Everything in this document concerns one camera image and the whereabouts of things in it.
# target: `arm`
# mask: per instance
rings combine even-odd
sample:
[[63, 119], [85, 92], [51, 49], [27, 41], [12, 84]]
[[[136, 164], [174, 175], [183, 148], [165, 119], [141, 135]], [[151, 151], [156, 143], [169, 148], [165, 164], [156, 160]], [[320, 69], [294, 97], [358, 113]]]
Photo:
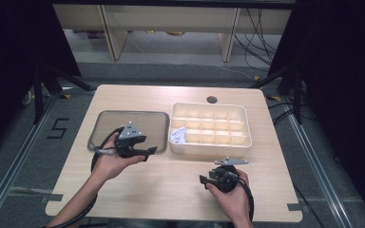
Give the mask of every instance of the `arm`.
[[[118, 133], [112, 135], [103, 148], [114, 147], [117, 137]], [[143, 160], [144, 156], [123, 159], [117, 154], [101, 155], [85, 184], [48, 224], [48, 227], [59, 225], [75, 218], [87, 208], [106, 181], [117, 177], [129, 165]]]
[[[241, 170], [237, 170], [239, 177], [248, 184], [247, 174], [242, 172]], [[212, 183], [207, 183], [206, 188], [209, 189], [209, 192], [212, 193], [213, 196], [218, 200], [221, 205], [221, 209], [223, 213], [230, 218], [235, 227], [245, 227], [245, 228], [253, 228], [253, 224], [250, 221], [248, 212], [250, 211], [250, 206], [248, 202], [247, 195], [245, 194], [244, 189], [237, 184], [237, 186], [228, 193], [223, 193], [219, 191], [219, 189], [213, 185]]]

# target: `finger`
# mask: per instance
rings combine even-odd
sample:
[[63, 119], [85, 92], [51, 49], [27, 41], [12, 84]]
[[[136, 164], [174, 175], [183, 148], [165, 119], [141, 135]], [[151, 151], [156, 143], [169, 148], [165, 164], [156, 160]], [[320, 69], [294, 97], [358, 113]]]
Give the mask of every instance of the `finger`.
[[237, 173], [239, 174], [239, 178], [245, 180], [245, 182], [248, 184], [248, 176], [246, 173], [244, 173], [243, 171], [241, 170], [237, 170]]
[[115, 142], [115, 140], [118, 138], [118, 135], [120, 135], [120, 133], [115, 132], [111, 137], [109, 137], [107, 142]]
[[212, 193], [212, 195], [214, 197], [219, 197], [223, 194], [223, 192], [221, 192], [217, 186], [213, 185], [212, 183], [207, 183], [206, 184], [206, 188], [209, 190], [210, 193]]
[[131, 164], [136, 164], [136, 163], [142, 162], [144, 159], [145, 159], [145, 156], [140, 155], [140, 156], [134, 156], [131, 158], [127, 158], [124, 160], [125, 160], [126, 166], [129, 166]]

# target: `wooden table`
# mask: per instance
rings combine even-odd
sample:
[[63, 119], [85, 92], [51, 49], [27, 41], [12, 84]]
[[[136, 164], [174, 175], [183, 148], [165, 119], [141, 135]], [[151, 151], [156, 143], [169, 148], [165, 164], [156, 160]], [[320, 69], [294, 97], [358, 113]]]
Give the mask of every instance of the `wooden table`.
[[[207, 104], [208, 96], [218, 105], [242, 105], [248, 115], [252, 145], [238, 165], [248, 174], [255, 201], [254, 220], [299, 222], [301, 211], [289, 211], [298, 204], [263, 94], [258, 89], [101, 85], [98, 87], [53, 194], [62, 201], [50, 201], [46, 212], [55, 216], [82, 186], [90, 174], [92, 152], [87, 140], [98, 115], [104, 110], [162, 111], [171, 116], [174, 103]], [[130, 219], [228, 220], [215, 198], [204, 190], [199, 175], [217, 167], [214, 159], [173, 153], [170, 146], [147, 162], [127, 167], [109, 180], [89, 217]]]

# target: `person's left hand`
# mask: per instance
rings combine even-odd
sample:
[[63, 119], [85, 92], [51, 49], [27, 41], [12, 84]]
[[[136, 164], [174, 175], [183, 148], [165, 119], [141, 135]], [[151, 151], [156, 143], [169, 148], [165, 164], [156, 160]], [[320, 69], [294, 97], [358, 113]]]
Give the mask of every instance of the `person's left hand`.
[[[115, 147], [119, 133], [114, 133], [103, 146], [103, 149]], [[134, 156], [132, 158], [123, 159], [118, 154], [100, 155], [97, 160], [91, 176], [105, 182], [120, 175], [120, 173], [131, 164], [142, 162], [144, 156]]]

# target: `wire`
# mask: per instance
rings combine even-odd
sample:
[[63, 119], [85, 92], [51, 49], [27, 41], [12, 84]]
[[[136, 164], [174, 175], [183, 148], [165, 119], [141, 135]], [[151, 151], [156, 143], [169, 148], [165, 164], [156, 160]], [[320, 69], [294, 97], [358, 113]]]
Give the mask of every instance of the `wire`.
[[273, 107], [276, 107], [276, 106], [279, 106], [279, 105], [292, 105], [292, 104], [293, 103], [279, 103], [279, 104], [274, 104], [274, 105], [268, 106], [268, 109], [273, 108]]
[[323, 228], [324, 225], [322, 224], [321, 220], [319, 219], [317, 213], [314, 211], [313, 207], [311, 207], [310, 203], [307, 201], [307, 199], [303, 196], [303, 194], [300, 192], [298, 187], [292, 182], [293, 186], [295, 187], [298, 194], [301, 196], [301, 198], [304, 200], [304, 203], [306, 203], [307, 207], [310, 209], [311, 213], [313, 213], [314, 217], [318, 221], [319, 225]]
[[253, 17], [251, 16], [251, 13], [250, 13], [250, 10], [247, 9], [247, 13], [248, 13], [248, 16], [250, 17], [250, 20], [251, 20], [251, 24], [253, 24], [253, 27], [254, 27], [254, 34], [251, 38], [251, 40], [249, 40], [249, 43], [252, 44], [252, 40], [254, 38], [254, 36], [257, 34], [257, 36], [259, 37], [259, 40], [261, 41], [262, 45], [263, 45], [263, 48], [262, 47], [258, 47], [258, 46], [255, 46], [254, 44], [252, 44], [254, 47], [256, 48], [259, 48], [259, 49], [262, 49], [265, 51], [266, 53], [266, 56], [268, 57], [269, 61], [272, 61], [272, 57], [270, 55], [270, 50], [268, 50], [268, 47], [272, 48], [273, 50], [275, 50], [273, 47], [271, 47], [264, 39], [263, 37], [263, 30], [262, 30], [262, 22], [261, 22], [261, 16], [262, 16], [262, 9], [259, 9], [259, 20], [257, 22], [257, 25], [255, 25], [254, 23], [254, 20], [253, 20]]
[[[108, 139], [115, 133], [115, 132], [122, 132], [124, 130], [124, 127], [120, 127], [117, 128], [115, 130], [113, 130], [110, 134], [108, 134], [106, 136], [106, 138], [103, 140], [103, 142], [100, 144], [99, 148], [102, 149], [103, 146], [105, 146], [106, 142], [108, 141]], [[91, 171], [93, 171], [94, 165], [96, 164], [96, 161], [99, 159], [100, 154], [99, 153], [94, 153], [93, 155], [93, 159], [91, 160]], [[80, 219], [84, 218], [85, 215], [87, 215], [87, 213], [93, 208], [94, 204], [96, 203], [96, 199], [97, 199], [98, 195], [96, 194], [96, 196], [94, 197], [94, 199], [90, 202], [90, 204], [87, 206], [87, 208], [85, 208], [79, 215], [77, 215], [76, 217], [72, 218], [71, 220], [68, 220], [62, 224], [59, 225], [55, 225], [52, 226], [50, 228], [66, 228], [69, 227], [73, 224], [75, 224], [76, 222], [78, 222]]]
[[[250, 39], [248, 39], [248, 36], [247, 36], [247, 34], [244, 34], [244, 37], [247, 39], [247, 41], [248, 42], [251, 42], [250, 41]], [[257, 48], [257, 49], [260, 49], [260, 50], [264, 50], [264, 48], [262, 48], [262, 47], [259, 47], [259, 46], [256, 46], [254, 43], [251, 43], [251, 45], [254, 47], [254, 48]], [[272, 51], [272, 50], [268, 50], [270, 53], [272, 53], [272, 54], [275, 54], [275, 52], [274, 51]]]
[[145, 52], [144, 52], [144, 50], [143, 50], [142, 48], [140, 48], [137, 44], [135, 44], [135, 42], [133, 42], [133, 40], [132, 40], [132, 39], [129, 39], [129, 37], [128, 37], [128, 36], [126, 36], [126, 39], [127, 39], [130, 43], [132, 43], [132, 45], [133, 45], [135, 48], [137, 48], [138, 50], [140, 50], [142, 53], [145, 53]]
[[277, 116], [275, 119], [273, 119], [274, 125], [278, 124], [281, 120], [283, 120], [285, 117], [289, 116], [290, 114], [293, 114], [295, 111], [294, 108], [290, 108], [289, 110], [283, 112], [279, 116]]
[[248, 203], [250, 204], [250, 211], [249, 211], [250, 220], [253, 221], [253, 217], [254, 217], [254, 198], [253, 198], [253, 194], [251, 193], [250, 187], [248, 187], [247, 183], [243, 179], [239, 179], [239, 178], [236, 178], [236, 177], [233, 177], [233, 176], [229, 176], [229, 177], [232, 178], [233, 180], [235, 180], [244, 189], [245, 194], [247, 195], [247, 198], [248, 198]]
[[252, 54], [254, 57], [256, 57], [257, 59], [263, 61], [266, 65], [270, 66], [271, 63], [268, 60], [265, 60], [264, 58], [262, 58], [261, 56], [259, 56], [256, 52], [254, 52], [253, 50], [249, 49], [248, 46], [250, 44], [248, 44], [247, 46], [245, 46], [241, 40], [239, 39], [239, 37], [237, 37], [237, 35], [234, 35], [236, 40], [239, 42], [239, 44], [241, 45], [241, 47], [248, 53]]
[[[172, 65], [172, 66], [183, 66], [183, 65], [192, 65], [192, 66], [200, 66], [202, 67], [202, 65], [196, 65], [196, 64], [169, 64], [169, 63], [166, 63], [168, 65]], [[220, 68], [224, 71], [227, 71], [227, 72], [232, 72], [232, 73], [238, 73], [238, 74], [241, 74], [241, 75], [244, 75], [245, 77], [253, 80], [253, 81], [256, 81], [253, 77], [243, 73], [243, 72], [240, 72], [240, 71], [236, 71], [236, 70], [232, 70], [232, 69], [228, 69], [228, 68], [224, 68], [223, 66], [217, 66], [217, 65], [210, 65], [210, 67], [217, 67], [217, 68]]]

